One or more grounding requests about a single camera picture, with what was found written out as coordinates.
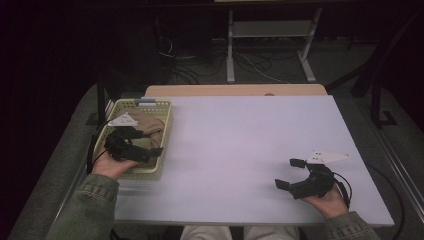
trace person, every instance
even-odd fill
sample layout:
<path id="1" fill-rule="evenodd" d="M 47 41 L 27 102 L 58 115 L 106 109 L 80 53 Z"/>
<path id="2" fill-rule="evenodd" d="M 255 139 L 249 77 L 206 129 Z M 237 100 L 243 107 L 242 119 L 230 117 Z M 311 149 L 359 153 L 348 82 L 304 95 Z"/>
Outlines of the person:
<path id="1" fill-rule="evenodd" d="M 109 239 L 119 188 L 117 180 L 137 164 L 131 160 L 115 161 L 107 151 L 101 154 L 92 173 L 53 224 L 47 239 Z M 349 212 L 336 185 L 322 198 L 311 196 L 302 200 L 314 206 L 325 218 L 328 239 L 379 239 L 356 212 Z M 299 238 L 296 227 L 283 226 L 246 226 L 244 234 L 245 240 Z M 231 239 L 231 233 L 227 226 L 186 226 L 181 239 L 226 240 Z"/>

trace basket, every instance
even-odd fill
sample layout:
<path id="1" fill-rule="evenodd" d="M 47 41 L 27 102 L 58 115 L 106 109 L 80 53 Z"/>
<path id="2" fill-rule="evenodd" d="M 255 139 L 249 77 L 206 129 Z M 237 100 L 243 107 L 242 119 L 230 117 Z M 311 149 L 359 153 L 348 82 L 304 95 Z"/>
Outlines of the basket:
<path id="1" fill-rule="evenodd" d="M 169 134 L 171 131 L 172 125 L 172 108 L 171 102 L 167 100 L 155 100 L 155 99 L 119 99 L 115 102 L 112 111 L 108 117 L 108 120 L 115 119 L 118 116 L 118 113 L 123 109 L 134 109 L 137 108 L 143 111 L 146 114 L 153 115 L 156 118 L 159 118 L 164 124 L 164 131 L 162 136 L 162 141 L 160 147 L 163 149 L 162 154 L 157 157 L 155 164 L 150 166 L 136 166 L 131 168 L 126 173 L 124 173 L 120 179 L 130 179 L 130 180 L 160 180 L 162 176 L 163 164 L 165 161 L 166 147 L 169 140 Z M 99 138 L 96 142 L 93 151 L 93 159 L 100 154 L 100 144 L 106 140 L 106 137 L 113 132 L 115 127 L 106 125 L 101 131 Z M 146 141 L 150 141 L 149 138 L 142 138 L 133 140 L 133 144 L 143 147 L 146 145 Z"/>

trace hand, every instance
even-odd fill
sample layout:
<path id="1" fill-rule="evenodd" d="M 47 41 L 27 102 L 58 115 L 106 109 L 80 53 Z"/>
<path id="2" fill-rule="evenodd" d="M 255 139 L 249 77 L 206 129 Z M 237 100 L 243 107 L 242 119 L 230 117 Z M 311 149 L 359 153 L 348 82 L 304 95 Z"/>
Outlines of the hand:
<path id="1" fill-rule="evenodd" d="M 128 169 L 137 166 L 139 163 L 131 160 L 125 160 L 118 162 L 110 156 L 109 152 L 106 151 L 103 144 L 100 149 L 102 153 L 97 161 L 94 163 L 93 173 L 110 177 L 114 180 L 118 180 L 119 177 L 125 173 Z"/>
<path id="2" fill-rule="evenodd" d="M 349 212 L 340 194 L 337 184 L 324 197 L 306 197 L 303 201 L 314 206 L 326 219 L 334 218 Z"/>

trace white table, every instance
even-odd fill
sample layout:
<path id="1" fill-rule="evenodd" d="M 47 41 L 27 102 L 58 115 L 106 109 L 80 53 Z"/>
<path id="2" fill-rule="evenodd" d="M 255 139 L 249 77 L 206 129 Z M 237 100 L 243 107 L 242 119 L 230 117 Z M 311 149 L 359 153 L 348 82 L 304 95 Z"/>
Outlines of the white table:
<path id="1" fill-rule="evenodd" d="M 353 188 L 351 210 L 393 225 L 331 96 L 190 96 L 171 99 L 174 123 L 162 179 L 121 181 L 117 221 L 199 225 L 310 225 L 318 212 L 275 187 L 298 182 L 313 149 L 351 154 L 327 166 Z"/>

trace sleeve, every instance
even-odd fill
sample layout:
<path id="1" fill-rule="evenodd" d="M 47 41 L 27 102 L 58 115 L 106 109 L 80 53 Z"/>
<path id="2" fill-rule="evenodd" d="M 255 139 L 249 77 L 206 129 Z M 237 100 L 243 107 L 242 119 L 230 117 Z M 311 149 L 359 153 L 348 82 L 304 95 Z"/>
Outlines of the sleeve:
<path id="1" fill-rule="evenodd" d="M 109 239 L 119 183 L 90 174 L 72 195 L 47 239 Z"/>
<path id="2" fill-rule="evenodd" d="M 331 218 L 325 222 L 327 237 L 331 239 L 378 240 L 375 231 L 356 212 Z"/>

